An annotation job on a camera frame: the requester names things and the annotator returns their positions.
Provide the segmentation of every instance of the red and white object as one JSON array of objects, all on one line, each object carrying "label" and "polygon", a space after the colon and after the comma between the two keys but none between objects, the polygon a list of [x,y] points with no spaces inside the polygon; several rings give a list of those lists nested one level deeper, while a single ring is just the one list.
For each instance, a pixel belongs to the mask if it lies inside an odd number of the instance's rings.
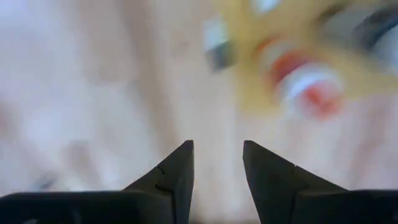
[{"label": "red and white object", "polygon": [[312,118],[328,118],[341,108],[343,85],[335,71],[293,42],[270,38],[256,49],[260,73],[283,105]]}]

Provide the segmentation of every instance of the blurred background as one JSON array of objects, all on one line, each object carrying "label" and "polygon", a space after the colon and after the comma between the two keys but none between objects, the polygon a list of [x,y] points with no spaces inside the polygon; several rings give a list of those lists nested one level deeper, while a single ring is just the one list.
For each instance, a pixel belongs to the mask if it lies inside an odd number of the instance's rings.
[{"label": "blurred background", "polygon": [[0,2],[0,194],[122,189],[195,142],[191,218],[258,222],[252,139],[347,189],[396,189],[398,95],[327,121],[243,113],[234,67],[214,71],[210,0]]}]

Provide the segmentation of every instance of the beige surface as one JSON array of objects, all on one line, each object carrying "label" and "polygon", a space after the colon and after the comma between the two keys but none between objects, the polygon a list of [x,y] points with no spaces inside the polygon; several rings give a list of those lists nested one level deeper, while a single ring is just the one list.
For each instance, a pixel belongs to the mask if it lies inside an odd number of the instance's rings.
[{"label": "beige surface", "polygon": [[0,193],[120,189],[195,140],[192,218],[258,222],[241,159],[253,139],[349,189],[397,188],[398,97],[347,102],[325,123],[242,114],[214,74],[187,0],[0,3]]}]

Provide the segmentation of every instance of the yellow object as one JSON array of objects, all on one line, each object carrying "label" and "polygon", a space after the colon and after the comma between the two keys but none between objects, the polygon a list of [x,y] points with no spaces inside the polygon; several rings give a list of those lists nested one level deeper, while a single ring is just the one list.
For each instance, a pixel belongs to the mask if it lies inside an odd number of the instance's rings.
[{"label": "yellow object", "polygon": [[[368,2],[370,1],[356,1],[356,4]],[[382,71],[372,60],[357,52],[349,52],[342,46],[331,46],[319,41],[314,21],[325,9],[338,4],[338,1],[282,0],[274,10],[260,16],[252,11],[248,0],[216,0],[216,3],[221,9],[236,50],[237,96],[245,112],[261,116],[280,113],[271,83],[260,76],[258,64],[252,57],[256,45],[274,34],[292,38],[339,72],[339,78],[345,86],[346,99],[396,90],[398,87],[398,78]]]}]

